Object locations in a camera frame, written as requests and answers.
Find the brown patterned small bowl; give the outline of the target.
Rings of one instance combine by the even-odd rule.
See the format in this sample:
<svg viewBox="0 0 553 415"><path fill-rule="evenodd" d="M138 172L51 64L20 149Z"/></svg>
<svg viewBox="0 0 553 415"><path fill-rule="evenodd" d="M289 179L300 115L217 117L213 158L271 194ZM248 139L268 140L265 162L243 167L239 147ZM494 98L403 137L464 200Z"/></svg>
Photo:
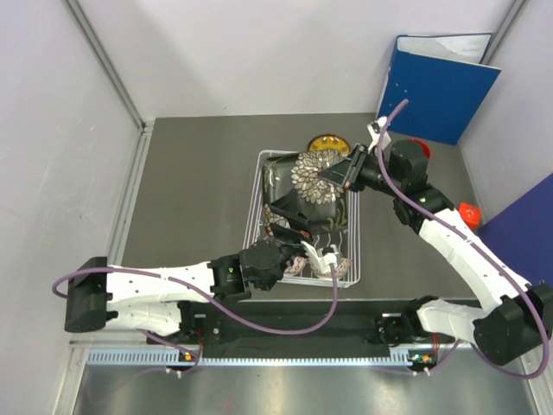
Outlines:
<svg viewBox="0 0 553 415"><path fill-rule="evenodd" d="M336 277L338 279L343 279L349 272L351 266L350 259L340 258L336 265L334 265L334 270ZM316 278L330 280L332 278L331 271L322 271L317 264L310 265L311 271Z"/></svg>

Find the black floral rectangular tray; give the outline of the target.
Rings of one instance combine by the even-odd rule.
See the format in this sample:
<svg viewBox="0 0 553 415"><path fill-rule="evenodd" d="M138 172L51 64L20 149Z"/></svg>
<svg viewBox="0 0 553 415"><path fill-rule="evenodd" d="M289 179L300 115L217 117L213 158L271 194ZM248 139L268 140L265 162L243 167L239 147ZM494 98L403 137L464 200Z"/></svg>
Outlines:
<svg viewBox="0 0 553 415"><path fill-rule="evenodd" d="M269 209L269 204L288 192L296 192L299 208L309 218L311 235L341 232L348 226L345 190L322 180L319 173L344 155L337 150L295 152L267 158L262 165L262 222L272 235L270 224L288 227L287 221Z"/></svg>

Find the black skull mug red inside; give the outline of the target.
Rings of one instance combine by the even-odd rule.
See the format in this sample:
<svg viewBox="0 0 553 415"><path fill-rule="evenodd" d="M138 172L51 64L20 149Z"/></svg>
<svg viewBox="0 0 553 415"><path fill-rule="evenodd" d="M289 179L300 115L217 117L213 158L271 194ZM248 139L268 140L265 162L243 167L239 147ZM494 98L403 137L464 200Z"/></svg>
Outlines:
<svg viewBox="0 0 553 415"><path fill-rule="evenodd" d="M429 148L429 146L423 140L420 140L420 139L417 139L417 138L411 138L410 141L412 141L412 142L419 145L419 147L422 150L422 153L425 155L425 157L428 160L432 157L431 149Z"/></svg>

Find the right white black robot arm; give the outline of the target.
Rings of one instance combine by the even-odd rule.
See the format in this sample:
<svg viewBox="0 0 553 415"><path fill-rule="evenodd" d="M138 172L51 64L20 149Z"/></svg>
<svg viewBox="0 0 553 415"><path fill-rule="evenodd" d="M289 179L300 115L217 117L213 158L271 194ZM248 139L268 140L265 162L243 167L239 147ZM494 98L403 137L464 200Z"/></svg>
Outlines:
<svg viewBox="0 0 553 415"><path fill-rule="evenodd" d="M391 196L399 221L433 246L476 296L476 307L434 296L409 302L402 319L410 340L448 335L471 343L498 367L541 347L547 362L552 289L531 284L500 262L450 200L428 182L428 161L423 146L414 140L394 143L387 160L377 150L358 145L319 176L353 192L370 188Z"/></svg>

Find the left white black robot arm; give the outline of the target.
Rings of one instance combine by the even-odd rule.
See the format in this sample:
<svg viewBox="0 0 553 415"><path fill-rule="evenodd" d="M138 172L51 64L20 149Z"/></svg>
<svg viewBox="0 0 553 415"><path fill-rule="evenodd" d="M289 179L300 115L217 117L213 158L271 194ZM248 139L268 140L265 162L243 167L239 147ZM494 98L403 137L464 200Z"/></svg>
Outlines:
<svg viewBox="0 0 553 415"><path fill-rule="evenodd" d="M53 286L54 294L66 301L64 330L138 329L188 342L196 323L185 315L183 304L223 309L226 302L249 300L253 290L270 291L296 259L311 253L305 232L280 224L270 230L269 239L196 265L136 269L92 257L64 279L65 292L59 283Z"/></svg>

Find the yellow patterned plate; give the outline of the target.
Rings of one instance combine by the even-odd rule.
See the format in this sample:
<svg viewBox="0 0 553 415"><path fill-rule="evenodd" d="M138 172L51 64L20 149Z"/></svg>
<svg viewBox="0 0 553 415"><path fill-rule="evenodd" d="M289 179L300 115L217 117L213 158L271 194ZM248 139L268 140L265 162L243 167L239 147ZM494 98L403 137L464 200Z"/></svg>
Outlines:
<svg viewBox="0 0 553 415"><path fill-rule="evenodd" d="M308 143L308 151L319 150L337 150L344 155L348 155L351 152L351 146L343 137L322 134L314 137Z"/></svg>

